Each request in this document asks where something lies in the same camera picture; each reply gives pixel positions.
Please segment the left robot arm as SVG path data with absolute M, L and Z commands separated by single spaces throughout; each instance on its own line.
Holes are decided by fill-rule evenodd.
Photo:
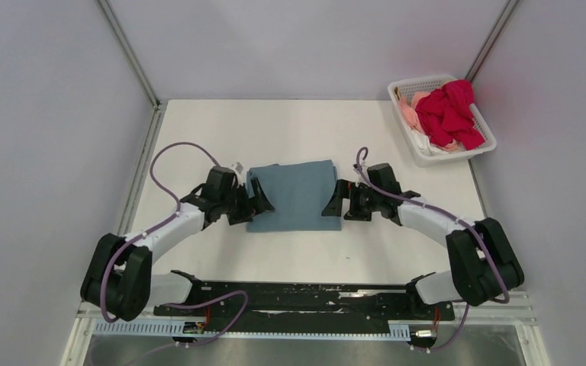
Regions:
M 172 303 L 182 314 L 195 315 L 203 304 L 201 292 L 192 288 L 195 279 L 182 271 L 154 274 L 153 265 L 177 244 L 221 217 L 235 225 L 274 210 L 258 178 L 239 183 L 234 170 L 213 167 L 206 182 L 180 198 L 175 210 L 158 224 L 124 236 L 103 235 L 82 282 L 80 297 L 99 307 L 110 323 L 131 321 L 146 307 Z

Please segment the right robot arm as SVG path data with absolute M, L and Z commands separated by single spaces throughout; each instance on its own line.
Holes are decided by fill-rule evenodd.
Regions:
M 323 216 L 370 221 L 379 213 L 398 226 L 422 233 L 447 251 L 448 270 L 422 275 L 409 283 L 411 292 L 405 297 L 405 307 L 410 315 L 424 318 L 442 302 L 470 306 L 487 301 L 508 303 L 509 291 L 524 283 L 520 262 L 496 219 L 465 220 L 428 203 L 415 191 L 402 191 L 388 163 L 355 168 L 363 180 L 337 180 Z

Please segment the blue-grey t-shirt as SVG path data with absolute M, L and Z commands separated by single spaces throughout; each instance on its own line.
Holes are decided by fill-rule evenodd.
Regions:
M 332 160 L 292 165 L 253 167 L 248 178 L 257 178 L 275 208 L 261 213 L 246 225 L 249 233 L 292 231 L 340 231 L 339 217 L 324 217 L 323 209 L 332 198 L 336 167 Z

